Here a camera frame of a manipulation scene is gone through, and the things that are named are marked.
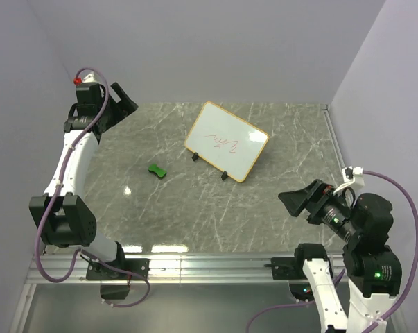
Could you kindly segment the green whiteboard eraser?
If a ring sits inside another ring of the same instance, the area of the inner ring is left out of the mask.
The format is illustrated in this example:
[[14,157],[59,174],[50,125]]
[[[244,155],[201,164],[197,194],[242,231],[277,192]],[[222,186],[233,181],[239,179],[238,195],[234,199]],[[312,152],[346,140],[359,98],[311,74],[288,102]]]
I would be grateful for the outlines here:
[[159,179],[164,178],[167,175],[167,171],[153,163],[148,166],[148,172],[154,174]]

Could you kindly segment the orange framed whiteboard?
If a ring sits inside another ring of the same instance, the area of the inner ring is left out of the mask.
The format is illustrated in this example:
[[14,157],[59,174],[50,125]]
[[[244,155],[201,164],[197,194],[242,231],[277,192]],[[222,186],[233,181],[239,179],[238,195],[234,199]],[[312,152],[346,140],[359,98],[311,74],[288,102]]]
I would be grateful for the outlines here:
[[249,122],[206,102],[184,146],[237,182],[243,182],[259,158],[269,135]]

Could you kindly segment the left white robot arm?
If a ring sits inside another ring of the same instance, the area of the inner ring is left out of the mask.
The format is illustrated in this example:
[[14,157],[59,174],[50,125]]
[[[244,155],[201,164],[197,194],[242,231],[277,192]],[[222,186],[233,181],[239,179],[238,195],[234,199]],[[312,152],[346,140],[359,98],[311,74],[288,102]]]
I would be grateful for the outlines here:
[[98,231],[96,217],[83,200],[89,164],[103,134],[137,110],[138,105],[118,83],[107,84],[92,68],[78,70],[73,83],[77,101],[63,125],[62,153],[55,173],[41,196],[29,203],[37,227],[34,252],[37,269],[47,280],[40,260],[40,245],[74,247],[112,279],[123,277],[128,264],[122,246]]

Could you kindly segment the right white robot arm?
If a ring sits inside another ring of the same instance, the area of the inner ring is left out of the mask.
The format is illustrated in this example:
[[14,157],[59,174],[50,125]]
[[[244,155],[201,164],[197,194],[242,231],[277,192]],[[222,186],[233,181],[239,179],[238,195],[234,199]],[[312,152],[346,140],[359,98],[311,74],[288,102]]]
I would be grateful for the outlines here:
[[397,300],[402,278],[398,257],[386,244],[394,219],[392,204],[382,196],[363,193],[348,204],[346,193],[363,187],[363,168],[342,169],[343,182],[333,187],[314,180],[297,191],[281,192],[279,200],[291,216],[307,211],[310,224],[325,224],[344,241],[343,263],[349,285],[349,311],[344,313],[331,279],[330,262],[319,244],[300,244],[294,272],[310,283],[323,332],[386,331],[382,315]]

